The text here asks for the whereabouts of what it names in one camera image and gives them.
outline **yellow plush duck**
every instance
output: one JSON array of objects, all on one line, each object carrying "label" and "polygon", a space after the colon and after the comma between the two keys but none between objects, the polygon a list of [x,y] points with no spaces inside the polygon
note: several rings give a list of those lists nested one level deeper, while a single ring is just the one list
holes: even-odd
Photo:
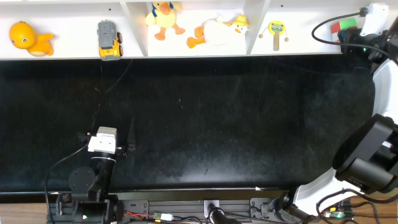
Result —
[{"label": "yellow plush duck", "polygon": [[175,22],[177,21],[177,15],[175,10],[181,11],[182,6],[179,2],[153,2],[152,12],[148,14],[145,19],[145,23],[150,26],[157,24],[160,27],[160,32],[155,34],[155,38],[158,40],[165,40],[166,29],[173,27],[175,34],[180,35],[185,32],[185,29],[179,27]]},{"label": "yellow plush duck", "polygon": [[54,35],[37,34],[26,22],[17,22],[12,25],[9,35],[14,46],[19,49],[26,49],[33,56],[51,56],[54,54],[54,49],[50,43]]},{"label": "yellow plush duck", "polygon": [[246,16],[242,14],[239,14],[233,22],[224,22],[222,16],[219,16],[195,28],[196,38],[189,37],[187,45],[191,49],[204,43],[213,46],[226,45],[236,40],[237,36],[244,35],[248,28]]}]

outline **orange rubber duck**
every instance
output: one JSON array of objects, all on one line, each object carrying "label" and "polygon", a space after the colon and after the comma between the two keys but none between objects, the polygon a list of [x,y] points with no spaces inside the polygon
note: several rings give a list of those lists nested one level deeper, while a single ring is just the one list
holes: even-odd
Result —
[{"label": "orange rubber duck", "polygon": [[31,55],[39,57],[54,54],[50,40],[53,34],[37,34],[26,22],[17,22],[10,29],[12,44],[19,49],[26,49]]}]

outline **black tabletop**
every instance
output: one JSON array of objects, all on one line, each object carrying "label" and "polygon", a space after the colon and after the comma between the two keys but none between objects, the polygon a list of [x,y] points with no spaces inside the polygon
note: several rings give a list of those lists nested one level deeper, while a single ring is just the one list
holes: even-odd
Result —
[{"label": "black tabletop", "polygon": [[[0,192],[42,192],[94,118],[125,143],[132,117],[138,148],[117,159],[113,191],[294,187],[372,115],[371,74],[342,55],[137,59],[101,94],[129,61],[0,62]],[[57,167],[49,189],[89,161]]]}]

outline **green block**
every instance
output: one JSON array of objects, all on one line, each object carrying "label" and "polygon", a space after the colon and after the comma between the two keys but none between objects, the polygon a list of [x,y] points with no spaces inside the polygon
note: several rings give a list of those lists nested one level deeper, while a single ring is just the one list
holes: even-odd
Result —
[{"label": "green block", "polygon": [[356,24],[355,18],[350,18],[350,19],[346,19],[346,20],[340,21],[340,29],[341,30],[345,30],[345,29],[348,29],[348,28],[353,27],[353,26],[358,26]]}]

